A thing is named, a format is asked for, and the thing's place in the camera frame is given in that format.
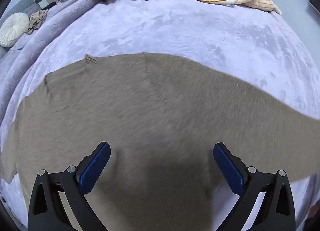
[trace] lavender blanket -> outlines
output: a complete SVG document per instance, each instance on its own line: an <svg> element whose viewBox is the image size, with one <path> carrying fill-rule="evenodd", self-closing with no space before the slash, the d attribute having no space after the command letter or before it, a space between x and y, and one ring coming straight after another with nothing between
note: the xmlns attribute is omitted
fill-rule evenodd
<svg viewBox="0 0 320 231"><path fill-rule="evenodd" d="M276 13L195 0L69 0L50 9L41 28L20 38L0 61L1 149L18 104L46 74L84 54L143 51L200 62L320 118L320 74L305 46ZM2 180L9 205L26 224L19 183L17 175L10 184ZM312 194L309 203L318 196Z"/></svg>

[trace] blue gripper pad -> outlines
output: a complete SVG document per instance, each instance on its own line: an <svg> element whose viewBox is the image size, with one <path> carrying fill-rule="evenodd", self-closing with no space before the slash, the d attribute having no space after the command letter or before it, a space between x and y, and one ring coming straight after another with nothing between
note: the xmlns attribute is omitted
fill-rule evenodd
<svg viewBox="0 0 320 231"><path fill-rule="evenodd" d="M108 143L104 143L102 148L94 156L88 167L84 170L79 180L79 191L82 195L90 193L97 182L102 170L110 159L111 148Z"/></svg>
<svg viewBox="0 0 320 231"><path fill-rule="evenodd" d="M224 175L224 178L228 182L232 192L241 196L244 192L244 179L219 144L216 144L213 148L213 157Z"/></svg>

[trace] metal screw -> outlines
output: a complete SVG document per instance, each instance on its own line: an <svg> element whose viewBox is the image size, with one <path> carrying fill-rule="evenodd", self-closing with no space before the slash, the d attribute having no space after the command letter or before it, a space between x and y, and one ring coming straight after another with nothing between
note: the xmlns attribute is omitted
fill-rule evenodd
<svg viewBox="0 0 320 231"><path fill-rule="evenodd" d="M279 175L280 175L280 176L282 176L282 177L284 177L284 176L285 176L285 171L284 171L284 170L282 170L282 169L281 169L281 170L279 170Z"/></svg>
<svg viewBox="0 0 320 231"><path fill-rule="evenodd" d="M45 170L44 170L44 169L41 169L41 170L39 170L38 175L39 175L39 176L42 176L44 173L45 173Z"/></svg>
<svg viewBox="0 0 320 231"><path fill-rule="evenodd" d="M70 167L67 169L67 171L70 172L70 173L74 172L75 170L76 170L76 167L75 167L75 166L70 166Z"/></svg>
<svg viewBox="0 0 320 231"><path fill-rule="evenodd" d="M248 170L251 173L256 173L257 172L257 169L255 167L249 167Z"/></svg>

